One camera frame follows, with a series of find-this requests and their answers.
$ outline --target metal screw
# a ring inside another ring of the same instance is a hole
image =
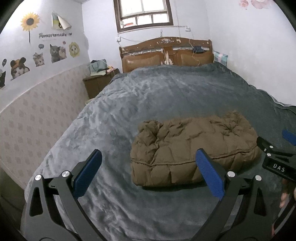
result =
[[[255,179],[256,179],[257,181],[261,181],[261,180],[262,180],[262,177],[259,176],[259,175],[256,175],[256,176],[255,176]]]
[[[42,176],[41,176],[40,174],[38,174],[38,175],[35,177],[35,180],[36,180],[36,181],[39,181],[39,180],[41,179],[41,177],[42,177]]]
[[[232,172],[232,171],[228,172],[227,175],[228,175],[229,177],[235,177],[235,173]]]
[[[63,173],[62,173],[62,176],[63,177],[68,177],[70,175],[70,172],[69,171],[64,171]]]

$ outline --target paper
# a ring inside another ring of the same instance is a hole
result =
[[[61,16],[57,15],[55,12],[52,13],[52,28],[53,29],[71,29],[71,25],[63,19]]]
[[[97,76],[97,75],[105,75],[106,74],[106,70],[102,70],[100,72],[91,72],[91,76]]]

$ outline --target wooden headboard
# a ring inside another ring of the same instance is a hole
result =
[[[193,53],[192,46],[202,46],[204,53]],[[210,40],[194,40],[178,37],[161,37],[136,45],[119,47],[124,73],[139,67],[171,64],[200,66],[214,60]]]

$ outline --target wooden nightstand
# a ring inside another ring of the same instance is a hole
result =
[[[111,79],[119,73],[120,71],[118,69],[114,69],[114,72],[111,71],[103,76],[91,76],[83,79],[89,98],[96,97],[110,83]]]

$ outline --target white wall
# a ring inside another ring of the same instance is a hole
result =
[[[71,30],[64,31],[72,33],[69,37],[56,37],[50,40],[39,38],[39,33],[50,34],[59,33],[60,30],[52,29],[52,12],[61,15],[66,21],[72,25]],[[23,31],[21,20],[24,15],[34,12],[39,15],[40,23],[38,27],[31,31],[31,44],[29,43],[29,34]],[[69,44],[76,42],[80,48],[78,57],[71,57],[69,53]],[[44,49],[39,49],[38,45],[44,44]],[[50,44],[64,46],[67,51],[67,59],[56,63],[51,62]],[[6,71],[5,87],[0,90],[0,112],[3,111],[16,98],[31,89],[38,83],[53,77],[65,70],[89,62],[88,42],[84,36],[82,7],[81,4],[72,0],[25,0],[13,13],[4,30],[0,35],[0,69]],[[36,67],[33,60],[33,54],[43,52],[45,65]],[[20,77],[10,81],[11,76],[11,60],[17,60],[25,57],[27,66],[30,71]],[[3,68],[1,63],[3,59],[7,59],[7,64]]]
[[[280,8],[247,10],[239,0],[206,0],[213,49],[227,67],[277,101],[296,105],[296,32]]]
[[[188,26],[192,32],[180,28],[181,37],[195,39],[210,39],[209,24],[204,0],[170,0],[173,23],[179,26]],[[112,0],[89,0],[82,5],[83,24],[85,35],[89,41],[90,60],[106,59],[107,64],[120,69],[122,72],[119,44],[116,42],[117,27]],[[175,27],[161,27],[136,30],[122,33],[119,36],[135,40],[132,42],[122,39],[120,44],[129,46],[141,41],[160,37],[178,37],[179,31]]]

